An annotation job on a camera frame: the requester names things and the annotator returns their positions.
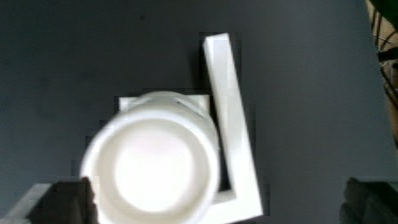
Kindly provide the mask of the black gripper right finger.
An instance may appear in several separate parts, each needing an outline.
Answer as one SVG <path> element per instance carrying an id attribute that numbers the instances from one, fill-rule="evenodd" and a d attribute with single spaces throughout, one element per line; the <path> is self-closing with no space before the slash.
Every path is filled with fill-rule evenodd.
<path id="1" fill-rule="evenodd" d="M 398 182 L 348 179 L 340 224 L 398 224 Z"/>

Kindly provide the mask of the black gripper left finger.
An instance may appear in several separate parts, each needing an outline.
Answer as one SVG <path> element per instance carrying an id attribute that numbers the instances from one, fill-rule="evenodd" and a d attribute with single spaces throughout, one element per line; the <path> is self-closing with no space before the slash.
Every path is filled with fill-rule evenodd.
<path id="1" fill-rule="evenodd" d="M 38 183 L 6 214 L 6 224 L 98 224 L 89 178 Z"/>

